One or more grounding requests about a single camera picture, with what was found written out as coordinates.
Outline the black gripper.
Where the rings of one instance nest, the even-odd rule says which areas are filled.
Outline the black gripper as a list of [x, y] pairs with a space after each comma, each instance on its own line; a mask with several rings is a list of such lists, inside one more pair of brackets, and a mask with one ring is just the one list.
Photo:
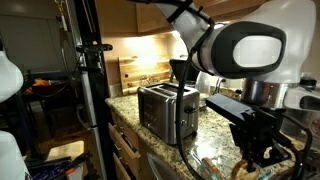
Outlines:
[[207, 98], [206, 105], [230, 121], [234, 144], [250, 169], [292, 158], [284, 149], [290, 141], [280, 134], [280, 121], [272, 114], [222, 94]]

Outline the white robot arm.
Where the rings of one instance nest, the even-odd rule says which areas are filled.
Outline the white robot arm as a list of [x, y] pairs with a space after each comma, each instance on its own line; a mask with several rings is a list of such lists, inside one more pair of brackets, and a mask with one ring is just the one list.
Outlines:
[[230, 124], [248, 163], [267, 167], [291, 155], [280, 133], [282, 112], [315, 112], [319, 94], [299, 85], [316, 24], [312, 0], [270, 0], [240, 20], [217, 27], [193, 0], [131, 0], [155, 4], [178, 31], [192, 65], [207, 74], [242, 79], [239, 100], [221, 94], [206, 104]]

